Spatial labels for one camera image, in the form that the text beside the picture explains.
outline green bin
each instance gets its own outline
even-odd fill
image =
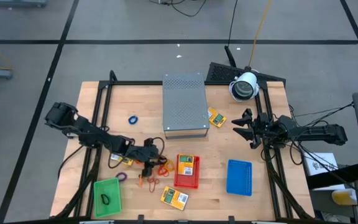
[[[97,181],[93,185],[94,192],[94,215],[96,218],[114,215],[121,212],[121,194],[119,191],[118,178]]]

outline gray perforated metal box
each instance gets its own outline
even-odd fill
[[[166,74],[162,78],[163,129],[167,139],[202,138],[209,129],[204,76]]]

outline yellow box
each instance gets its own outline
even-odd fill
[[[214,108],[209,107],[208,108],[208,117],[209,122],[218,128],[222,126],[222,124],[225,122],[226,117],[218,113]]]
[[[115,155],[115,154],[111,154],[110,156],[110,159],[112,160],[115,160],[115,161],[121,161],[122,160],[122,157],[121,156],[118,156],[118,155]],[[131,166],[132,163],[133,163],[133,160],[132,159],[128,159],[128,158],[125,158],[124,161],[122,162],[123,164],[125,165],[129,165]]]
[[[188,197],[189,195],[166,186],[161,196],[161,201],[183,211]]]
[[[193,175],[194,155],[179,154],[178,174]]]

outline wooden table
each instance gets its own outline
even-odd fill
[[[76,107],[79,114],[91,120],[98,82],[84,82]],[[268,92],[273,113],[290,116],[287,96],[283,83],[268,83]],[[101,121],[106,91],[102,96],[98,121]],[[121,164],[116,169],[109,169],[108,150],[103,149],[99,167],[98,180],[114,177],[118,172],[128,174],[128,179],[121,184],[122,213],[106,217],[115,220],[136,220],[143,214],[146,220],[227,220],[234,215],[236,220],[274,220],[272,199],[269,189],[268,174],[265,162],[260,158],[260,150],[250,149],[249,142],[236,134],[230,121],[240,118],[246,108],[257,114],[255,100],[238,103],[229,94],[228,87],[207,85],[206,97],[208,106],[218,110],[227,117],[221,128],[211,125],[206,138],[166,140],[164,154],[176,162],[178,153],[200,156],[200,183],[198,190],[179,189],[189,195],[184,211],[175,209],[160,201],[164,187],[173,187],[174,174],[159,177],[160,184],[154,193],[149,192],[149,183],[138,186],[138,175],[142,166]],[[109,107],[107,125],[110,134],[121,134],[135,138],[138,144],[149,137],[162,137],[162,86],[160,85],[114,85]],[[139,117],[135,125],[128,123],[128,118],[136,114]],[[65,157],[78,148],[78,140],[68,140]],[[58,181],[51,215],[60,212],[78,188],[85,150],[70,159],[62,169]],[[238,159],[252,162],[252,196],[243,197],[226,193],[227,160]],[[313,207],[302,166],[292,163],[289,149],[282,149],[282,161],[287,178],[287,185],[299,204],[307,213],[313,215]],[[285,209],[281,191],[278,189],[281,216]],[[84,194],[81,214],[85,214],[88,190]]]

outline blue tray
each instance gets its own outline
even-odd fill
[[[252,195],[252,163],[230,159],[227,163],[226,192]]]

